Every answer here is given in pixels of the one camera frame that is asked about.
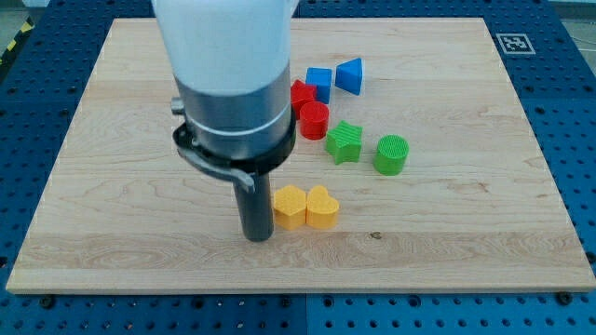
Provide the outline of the black flange mounting ring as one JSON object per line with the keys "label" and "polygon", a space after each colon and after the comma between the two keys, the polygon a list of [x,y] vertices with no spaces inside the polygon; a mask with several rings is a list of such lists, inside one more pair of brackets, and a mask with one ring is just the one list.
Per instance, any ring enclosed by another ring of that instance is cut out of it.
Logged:
{"label": "black flange mounting ring", "polygon": [[231,181],[248,193],[256,192],[256,178],[278,168],[291,154],[296,139],[296,117],[290,110],[290,125],[283,138],[269,151],[246,159],[231,159],[198,144],[186,123],[172,134],[179,156],[193,168],[219,180]]}

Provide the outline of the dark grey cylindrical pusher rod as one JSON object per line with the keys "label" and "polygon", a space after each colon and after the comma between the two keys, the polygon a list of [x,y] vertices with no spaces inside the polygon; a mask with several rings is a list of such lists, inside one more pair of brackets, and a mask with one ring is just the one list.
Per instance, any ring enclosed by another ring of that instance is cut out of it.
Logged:
{"label": "dark grey cylindrical pusher rod", "polygon": [[263,242],[274,232],[270,180],[268,174],[254,180],[254,193],[248,193],[236,183],[234,191],[244,236],[252,242]]}

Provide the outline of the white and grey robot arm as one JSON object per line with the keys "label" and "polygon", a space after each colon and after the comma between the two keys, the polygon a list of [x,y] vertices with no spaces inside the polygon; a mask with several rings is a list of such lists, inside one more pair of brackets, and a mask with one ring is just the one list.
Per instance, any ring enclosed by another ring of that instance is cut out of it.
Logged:
{"label": "white and grey robot arm", "polygon": [[290,0],[153,0],[178,88],[173,133],[189,165],[234,185],[244,236],[274,231],[269,173],[290,155]]}

